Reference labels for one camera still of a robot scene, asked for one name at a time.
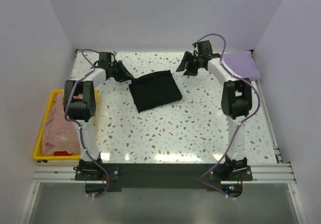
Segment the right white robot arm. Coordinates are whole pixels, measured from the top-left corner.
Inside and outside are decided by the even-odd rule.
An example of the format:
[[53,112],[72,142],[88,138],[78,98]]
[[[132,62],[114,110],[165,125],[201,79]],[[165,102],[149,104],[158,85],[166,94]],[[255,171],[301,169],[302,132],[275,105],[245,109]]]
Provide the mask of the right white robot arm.
[[211,171],[220,179],[235,180],[247,169],[245,119],[252,109],[252,88],[223,62],[222,54],[213,53],[209,40],[195,42],[193,47],[193,53],[184,53],[176,71],[196,76],[198,70],[204,68],[222,84],[221,109],[228,121],[229,144],[222,156],[224,163],[217,164]]

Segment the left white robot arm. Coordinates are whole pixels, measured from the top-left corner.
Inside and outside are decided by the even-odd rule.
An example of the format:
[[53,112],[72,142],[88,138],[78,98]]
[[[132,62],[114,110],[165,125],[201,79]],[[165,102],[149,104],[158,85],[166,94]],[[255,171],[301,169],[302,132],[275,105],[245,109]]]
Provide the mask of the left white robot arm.
[[75,127],[79,141],[81,154],[76,168],[77,175],[108,181],[109,174],[102,166],[93,125],[96,113],[95,88],[110,78],[126,82],[134,77],[122,61],[116,60],[112,52],[98,52],[98,60],[90,65],[89,72],[83,77],[65,81],[64,118]]

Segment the black t-shirt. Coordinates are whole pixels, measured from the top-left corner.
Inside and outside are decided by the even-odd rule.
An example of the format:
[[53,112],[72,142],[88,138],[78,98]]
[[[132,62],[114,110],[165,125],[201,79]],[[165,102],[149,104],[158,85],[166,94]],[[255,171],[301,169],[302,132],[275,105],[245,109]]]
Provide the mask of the black t-shirt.
[[183,96],[169,70],[153,72],[131,81],[129,90],[140,113],[175,101]]

